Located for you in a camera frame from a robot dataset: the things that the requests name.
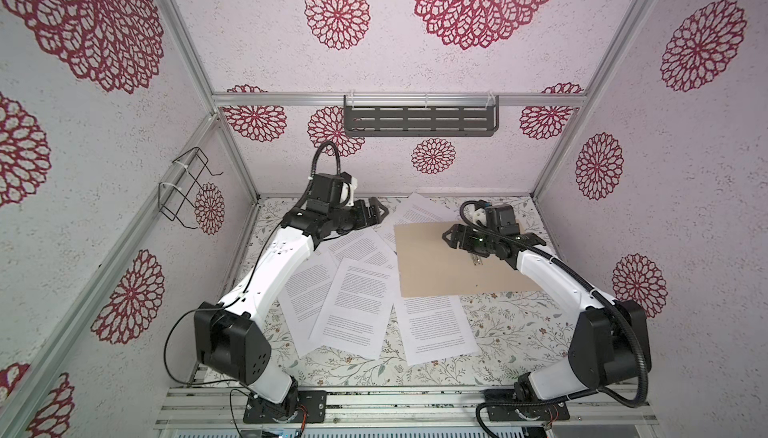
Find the brown cardboard folder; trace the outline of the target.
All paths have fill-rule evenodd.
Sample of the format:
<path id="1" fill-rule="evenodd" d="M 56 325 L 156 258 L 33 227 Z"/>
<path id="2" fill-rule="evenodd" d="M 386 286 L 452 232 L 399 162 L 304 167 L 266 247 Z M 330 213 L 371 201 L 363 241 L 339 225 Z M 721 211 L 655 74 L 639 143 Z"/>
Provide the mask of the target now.
<path id="1" fill-rule="evenodd" d="M 540 287 L 492 256 L 480 258 L 442 240 L 449 223 L 394 227 L 400 292 L 404 298 L 529 292 Z"/>

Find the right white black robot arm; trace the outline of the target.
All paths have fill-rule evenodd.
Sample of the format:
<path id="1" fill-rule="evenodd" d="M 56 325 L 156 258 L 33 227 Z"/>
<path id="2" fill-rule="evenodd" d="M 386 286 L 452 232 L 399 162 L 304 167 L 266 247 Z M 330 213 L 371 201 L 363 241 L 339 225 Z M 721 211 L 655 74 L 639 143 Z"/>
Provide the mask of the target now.
<path id="1" fill-rule="evenodd" d="M 487 392 L 475 419 L 487 436 L 492 410 L 534 411 L 555 421 L 560 405 L 604 394 L 627 408 L 647 402 L 652 369 L 647 314 L 634 300 L 601 291 L 556 256 L 535 233 L 523 232 L 512 206 L 469 200 L 460 223 L 443 233 L 451 249 L 496 258 L 532 280 L 575 321 L 567 354 L 521 375 L 510 392 Z"/>

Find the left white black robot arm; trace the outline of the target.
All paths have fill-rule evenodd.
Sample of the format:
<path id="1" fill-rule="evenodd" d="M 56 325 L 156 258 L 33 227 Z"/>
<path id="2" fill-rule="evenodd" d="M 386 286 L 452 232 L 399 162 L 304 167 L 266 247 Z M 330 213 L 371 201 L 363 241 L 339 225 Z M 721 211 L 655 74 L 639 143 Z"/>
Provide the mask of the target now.
<path id="1" fill-rule="evenodd" d="M 262 328 L 289 278 L 330 236 L 344 237 L 384 222 L 388 209 L 376 198 L 358 199 L 357 181 L 341 169 L 310 169 L 297 203 L 266 240 L 249 274 L 217 303 L 187 311 L 193 320 L 196 361 L 236 382 L 269 417 L 292 419 L 302 406 L 298 383 L 271 360 Z"/>

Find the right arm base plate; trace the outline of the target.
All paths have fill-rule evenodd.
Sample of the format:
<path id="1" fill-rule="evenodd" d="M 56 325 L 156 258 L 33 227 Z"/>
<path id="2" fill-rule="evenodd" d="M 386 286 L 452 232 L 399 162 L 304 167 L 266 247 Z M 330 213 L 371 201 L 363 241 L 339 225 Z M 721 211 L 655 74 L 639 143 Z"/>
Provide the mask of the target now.
<path id="1" fill-rule="evenodd" d="M 524 421 L 567 421 L 571 418 L 564 402 L 546 406 L 521 406 L 521 402 L 533 403 L 534 398 L 518 398 L 515 391 L 509 389 L 488 389 L 483 392 L 484 402 L 491 422 Z"/>

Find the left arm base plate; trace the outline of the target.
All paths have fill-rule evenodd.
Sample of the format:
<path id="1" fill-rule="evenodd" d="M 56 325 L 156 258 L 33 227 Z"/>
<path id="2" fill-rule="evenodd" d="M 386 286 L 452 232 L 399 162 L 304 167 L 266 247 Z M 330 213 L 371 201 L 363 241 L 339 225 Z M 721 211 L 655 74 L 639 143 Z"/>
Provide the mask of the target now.
<path id="1" fill-rule="evenodd" d="M 249 398 L 243 415 L 245 424 L 318 424 L 326 418 L 328 392 L 298 390 L 290 392 L 280 403 L 265 398 Z"/>

